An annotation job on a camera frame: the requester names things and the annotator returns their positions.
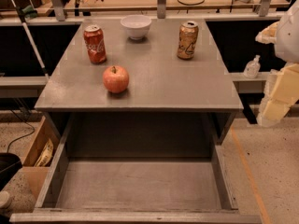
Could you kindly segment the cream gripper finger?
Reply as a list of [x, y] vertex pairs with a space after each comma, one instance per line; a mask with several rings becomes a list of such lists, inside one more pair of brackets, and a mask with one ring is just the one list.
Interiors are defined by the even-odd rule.
[[257, 122], [262, 127], [278, 124], [299, 100], [299, 64], [286, 63], [271, 70], [264, 86]]
[[277, 42], [277, 28], [278, 22], [276, 21], [259, 32], [256, 35], [255, 40], [263, 44], [275, 44]]

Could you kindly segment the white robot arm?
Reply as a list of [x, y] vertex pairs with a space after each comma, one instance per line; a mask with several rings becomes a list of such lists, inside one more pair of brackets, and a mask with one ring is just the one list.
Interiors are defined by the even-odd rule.
[[258, 33], [255, 40], [274, 44], [275, 55], [286, 64], [272, 70], [264, 85], [258, 124], [270, 127], [279, 123], [299, 100], [299, 1], [281, 17]]

